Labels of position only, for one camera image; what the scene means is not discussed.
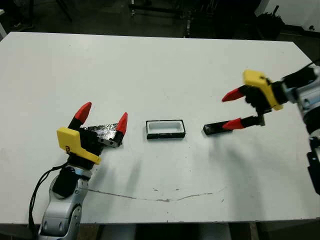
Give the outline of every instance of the table surface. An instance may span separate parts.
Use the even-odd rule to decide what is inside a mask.
[[[255,114],[222,103],[250,68],[273,81],[310,60],[292,42],[11,32],[0,42],[0,223],[26,223],[43,172],[64,163],[56,130],[92,102],[86,126],[128,112],[123,145],[105,149],[82,223],[313,219],[320,198],[308,171],[297,106],[266,126],[206,136],[204,124]],[[147,120],[183,119],[183,139],[146,139]],[[48,204],[52,173],[34,207]]]

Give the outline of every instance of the aluminum foil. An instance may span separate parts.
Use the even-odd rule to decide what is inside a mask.
[[[100,139],[109,140],[115,137],[117,125],[118,123],[99,125],[99,126],[87,126],[87,127],[84,127],[84,129],[88,131],[96,132],[97,137]]]

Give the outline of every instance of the crack on table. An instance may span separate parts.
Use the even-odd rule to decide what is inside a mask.
[[[178,201],[181,201],[181,200],[184,200],[184,199],[189,199],[189,198],[194,198],[194,197],[217,194],[217,193],[222,192],[226,188],[227,187],[225,186],[224,188],[222,188],[222,189],[220,189],[219,191],[216,191],[216,192],[204,192],[204,193],[192,194],[192,195],[184,196],[184,197],[177,198],[177,199],[169,199],[169,198],[166,198],[166,199],[164,199],[164,198],[159,198],[159,199],[140,198],[140,197],[116,194],[116,193],[112,193],[112,192],[99,191],[99,190],[94,190],[94,189],[88,189],[88,191],[94,192],[94,193],[99,193],[99,194],[110,195],[110,196],[114,196],[114,197],[121,197],[121,198],[131,199],[131,200],[142,200],[142,201],[154,201],[154,202],[170,203],[170,202],[178,202]]]

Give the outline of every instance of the red fingertip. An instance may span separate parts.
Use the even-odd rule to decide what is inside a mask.
[[[127,122],[128,122],[128,113],[125,112],[120,118],[115,130],[122,132],[123,135],[125,135],[127,131]]]
[[[233,129],[244,129],[245,127],[241,123],[241,118],[237,118],[235,120],[228,121],[222,126],[222,128],[233,130]]]
[[[92,105],[92,103],[90,101],[88,101],[86,104],[84,104],[82,107],[80,107],[80,109],[74,115],[74,118],[80,120],[80,122],[82,124],[84,124],[88,115],[89,115],[91,105]]]
[[[222,102],[227,102],[227,101],[236,100],[236,99],[242,98],[243,96],[244,96],[244,94],[239,91],[239,88],[236,88],[236,89],[228,92],[228,93],[222,98]]]

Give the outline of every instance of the wall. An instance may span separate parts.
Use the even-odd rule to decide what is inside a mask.
[[[317,32],[320,32],[320,0],[262,0],[255,11],[256,15],[269,12],[272,13],[279,5],[277,15],[287,25],[301,26],[308,30],[314,25]]]

